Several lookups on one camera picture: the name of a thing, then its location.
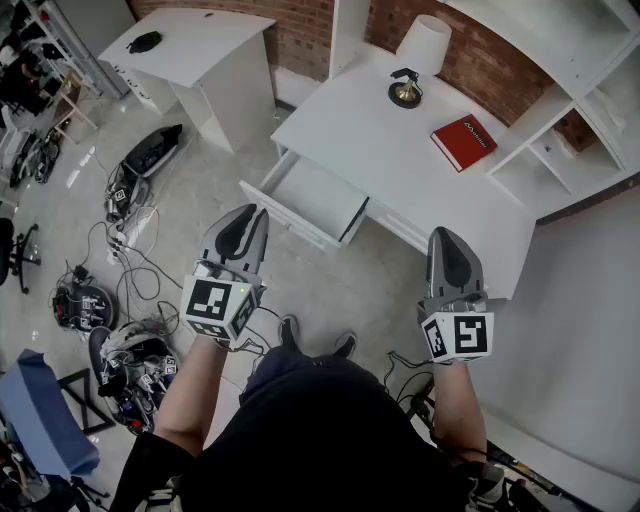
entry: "black shoe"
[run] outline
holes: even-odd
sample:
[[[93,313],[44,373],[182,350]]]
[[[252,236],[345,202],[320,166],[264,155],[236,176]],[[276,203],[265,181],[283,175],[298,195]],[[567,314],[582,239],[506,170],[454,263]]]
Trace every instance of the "black shoe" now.
[[[334,356],[349,358],[356,348],[356,341],[358,337],[356,333],[347,331],[341,335],[335,343],[337,350],[333,353]]]
[[[300,324],[298,319],[293,315],[286,315],[280,320],[278,326],[278,337],[280,344],[287,350],[298,352],[298,339],[300,336]]]

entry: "open drawer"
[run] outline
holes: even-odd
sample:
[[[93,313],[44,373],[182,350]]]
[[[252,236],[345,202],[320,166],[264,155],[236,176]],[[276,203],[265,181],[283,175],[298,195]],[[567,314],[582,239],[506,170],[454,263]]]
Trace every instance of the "open drawer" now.
[[[323,251],[357,229],[367,196],[311,160],[287,151],[258,188],[241,181],[250,201]]]

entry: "white floor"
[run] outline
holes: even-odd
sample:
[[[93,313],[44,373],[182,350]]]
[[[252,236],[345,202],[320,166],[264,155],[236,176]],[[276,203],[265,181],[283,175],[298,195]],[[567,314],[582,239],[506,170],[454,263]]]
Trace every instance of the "white floor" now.
[[[91,110],[90,117],[101,127],[99,132],[74,121],[71,130],[82,142],[77,146],[65,143],[49,183],[24,184],[20,191],[20,208],[13,219],[16,231],[26,231],[33,222],[40,225],[35,241],[42,266],[26,268],[29,295],[20,293],[17,279],[12,276],[0,287],[0,366],[5,369],[27,347],[46,353],[46,361],[59,378],[88,367],[85,342],[77,333],[63,331],[55,323],[49,308],[50,293],[65,270],[65,260],[71,266],[82,262],[87,254],[89,228],[104,220],[106,171],[111,171],[146,134],[161,126],[184,125],[182,149],[154,178],[160,224],[157,243],[149,255],[179,281],[191,273],[207,228],[223,213],[246,204],[238,182],[258,184],[277,161],[275,146],[269,139],[269,133],[280,122],[276,119],[269,131],[231,156],[206,143],[180,106],[164,117],[145,110],[134,97],[113,103],[100,100],[84,108]],[[278,114],[286,116],[283,111]],[[95,150],[87,161],[91,148]],[[96,156],[106,170],[98,165]],[[78,169],[80,174],[69,188],[67,180]],[[2,216],[12,213],[0,208]],[[140,250],[146,252],[153,244],[157,222],[153,215],[138,240]],[[115,290],[122,268],[110,265],[106,256],[104,230],[98,227],[91,237],[87,268],[103,285]],[[415,321],[415,302],[424,293],[425,265],[425,256],[372,221],[365,221],[352,243],[335,256],[325,255],[271,222],[260,272],[269,287],[263,305],[281,315],[297,315],[302,349],[310,355],[329,352],[341,332],[353,329],[359,336],[354,361],[382,379],[389,368],[386,353],[391,349],[414,360],[427,357],[424,338]],[[138,278],[147,290],[152,290],[153,283],[147,279],[146,273]],[[179,306],[180,291],[163,279],[159,299]],[[157,311],[155,301],[137,302],[141,311],[131,305],[135,318],[142,318],[146,311]],[[269,314],[258,311],[250,325],[271,344],[277,343],[277,321]],[[179,353],[186,354],[192,339],[188,328],[181,326],[172,343]],[[228,358],[211,439],[237,410],[237,397],[246,384],[254,357],[234,354]],[[389,379],[392,392],[398,393],[410,374],[396,365]],[[410,390],[423,383],[421,378],[414,379],[415,387],[410,386]],[[96,400],[104,409],[100,399]],[[113,493],[134,438],[117,427],[92,440],[100,449],[101,463],[90,483]]]

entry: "red brick wall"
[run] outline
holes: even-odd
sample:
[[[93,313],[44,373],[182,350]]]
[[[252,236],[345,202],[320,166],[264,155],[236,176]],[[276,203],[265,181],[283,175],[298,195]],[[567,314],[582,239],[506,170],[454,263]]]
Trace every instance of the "red brick wall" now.
[[[129,0],[143,17],[162,6],[225,9],[274,18],[266,33],[269,62],[324,80],[329,70],[333,0]],[[553,82],[509,43],[438,0],[372,0],[367,37],[395,51],[418,14],[453,28],[439,75],[511,125]]]

